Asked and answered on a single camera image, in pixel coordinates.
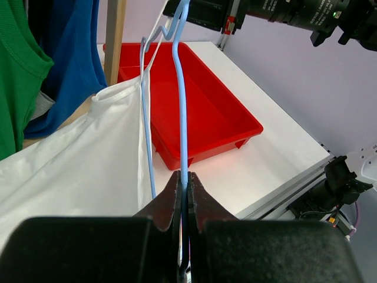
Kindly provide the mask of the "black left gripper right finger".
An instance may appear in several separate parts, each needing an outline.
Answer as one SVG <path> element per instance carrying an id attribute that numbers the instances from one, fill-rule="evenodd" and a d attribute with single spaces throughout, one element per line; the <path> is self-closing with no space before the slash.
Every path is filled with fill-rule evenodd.
<path id="1" fill-rule="evenodd" d="M 342 234 L 317 221 L 247 221 L 189 174 L 193 282 L 362 282 Z"/>

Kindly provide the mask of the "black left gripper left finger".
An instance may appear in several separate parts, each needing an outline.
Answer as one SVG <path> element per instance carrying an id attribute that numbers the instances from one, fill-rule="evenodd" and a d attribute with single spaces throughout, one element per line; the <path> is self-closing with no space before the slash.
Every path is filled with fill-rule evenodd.
<path id="1" fill-rule="evenodd" d="M 180 172 L 132 217 L 35 217 L 1 253 L 2 282 L 179 282 Z"/>

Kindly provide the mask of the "white camisole tank top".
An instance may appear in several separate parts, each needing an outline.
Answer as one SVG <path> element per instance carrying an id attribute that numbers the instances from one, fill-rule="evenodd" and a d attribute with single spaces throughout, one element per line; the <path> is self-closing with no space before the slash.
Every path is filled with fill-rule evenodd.
<path id="1" fill-rule="evenodd" d="M 144 75 L 150 111 L 150 70 Z M 23 221 L 129 216 L 152 200 L 140 76 L 107 87 L 88 113 L 1 159 L 1 248 Z"/>

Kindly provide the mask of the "green tank top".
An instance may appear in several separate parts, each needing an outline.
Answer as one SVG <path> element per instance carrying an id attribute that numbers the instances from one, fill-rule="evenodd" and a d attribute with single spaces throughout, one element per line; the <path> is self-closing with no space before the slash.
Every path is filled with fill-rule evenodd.
<path id="1" fill-rule="evenodd" d="M 41 84 L 53 66 L 37 44 L 22 1 L 1 1 L 1 159 L 20 151 Z"/>

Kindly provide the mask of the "light blue hanger of white top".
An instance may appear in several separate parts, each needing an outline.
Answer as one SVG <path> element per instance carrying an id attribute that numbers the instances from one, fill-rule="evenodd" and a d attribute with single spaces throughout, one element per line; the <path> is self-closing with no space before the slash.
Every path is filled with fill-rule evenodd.
<path id="1" fill-rule="evenodd" d="M 178 44 L 180 37 L 186 23 L 186 19 L 189 12 L 189 1 L 180 1 L 174 16 L 172 19 L 166 21 L 165 25 L 158 25 L 159 20 L 156 23 L 149 35 L 144 37 L 140 44 L 140 90 L 141 100 L 143 105 L 143 119 L 144 130 L 147 146 L 147 158 L 148 158 L 148 170 L 150 175 L 151 195 L 156 197 L 156 187 L 154 183 L 154 170 L 153 161 L 151 157 L 151 137 L 150 137 L 150 119 L 147 117 L 147 104 L 145 102 L 145 84 L 144 75 L 149 73 L 149 70 L 153 64 L 154 59 L 150 60 L 148 67 L 144 66 L 145 53 L 148 52 L 151 43 L 161 34 L 164 39 L 173 39 L 172 43 L 172 56 L 174 65 L 176 68 L 176 76 L 178 82 L 179 93 L 179 113 L 180 113 L 180 212 L 178 223 L 180 225 L 178 232 L 178 242 L 181 243 L 181 262 L 177 270 L 177 282 L 184 282 L 186 276 L 186 270 L 189 265 L 189 220 L 188 220 L 188 184 L 189 184 L 189 172 L 188 172 L 188 141 L 187 141 L 187 104 L 186 104 L 186 88 L 184 82 L 184 75 L 181 66 L 181 62 L 178 56 Z"/>

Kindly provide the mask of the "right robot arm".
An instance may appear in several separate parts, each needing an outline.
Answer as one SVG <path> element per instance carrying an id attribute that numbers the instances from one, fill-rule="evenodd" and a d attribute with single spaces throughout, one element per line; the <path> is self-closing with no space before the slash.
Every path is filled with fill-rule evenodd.
<path id="1" fill-rule="evenodd" d="M 376 51 L 376 1 L 190 1 L 187 20 L 230 35 L 241 29 L 246 16 L 309 30 L 315 47 L 339 27 L 343 32 L 339 44 L 353 39 Z"/>

